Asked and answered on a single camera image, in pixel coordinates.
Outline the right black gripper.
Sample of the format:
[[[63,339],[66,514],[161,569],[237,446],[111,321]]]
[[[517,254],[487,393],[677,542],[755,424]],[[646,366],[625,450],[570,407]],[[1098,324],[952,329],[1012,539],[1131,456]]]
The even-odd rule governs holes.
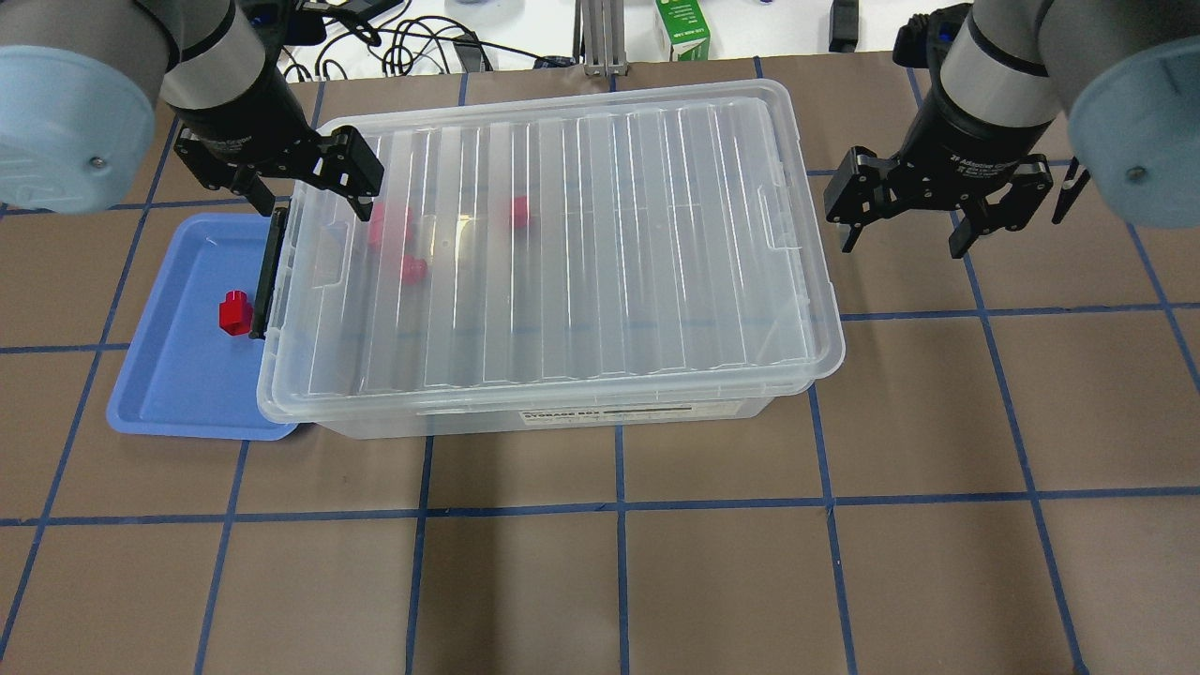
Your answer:
[[[851,148],[824,189],[824,219],[840,251],[852,252],[866,226],[908,210],[961,210],[949,235],[961,259],[982,238],[1020,232],[1051,189],[1046,157],[1034,153],[1046,121],[1004,127],[961,110],[950,98],[926,98],[888,159]]]

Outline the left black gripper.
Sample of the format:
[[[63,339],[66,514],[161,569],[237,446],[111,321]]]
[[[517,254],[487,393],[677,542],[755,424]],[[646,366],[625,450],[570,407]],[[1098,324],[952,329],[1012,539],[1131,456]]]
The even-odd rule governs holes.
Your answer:
[[[266,179],[314,180],[360,221],[372,217],[382,160],[356,127],[318,136],[292,89],[250,89],[223,104],[174,110],[181,123],[174,151],[203,189],[228,189],[270,217],[276,196]]]

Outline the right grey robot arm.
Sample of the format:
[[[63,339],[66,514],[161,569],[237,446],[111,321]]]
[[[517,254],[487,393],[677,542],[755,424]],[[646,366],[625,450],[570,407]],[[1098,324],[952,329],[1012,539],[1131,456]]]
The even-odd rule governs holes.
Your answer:
[[[1092,185],[1124,222],[1196,226],[1195,1],[973,1],[916,14],[892,60],[925,68],[924,102],[890,157],[848,149],[824,219],[851,252],[866,226],[960,211],[953,258],[1024,229],[1054,178],[1034,148],[1063,117],[1072,149],[1052,221]]]

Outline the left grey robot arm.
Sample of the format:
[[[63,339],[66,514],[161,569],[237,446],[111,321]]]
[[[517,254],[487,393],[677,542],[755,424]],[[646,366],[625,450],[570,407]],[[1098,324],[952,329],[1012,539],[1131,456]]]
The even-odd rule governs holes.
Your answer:
[[[4,204],[115,207],[162,103],[181,125],[174,150],[203,189],[226,189],[266,217],[268,181],[300,181],[371,219],[382,162],[358,129],[310,125],[236,1],[5,1],[1,38]]]

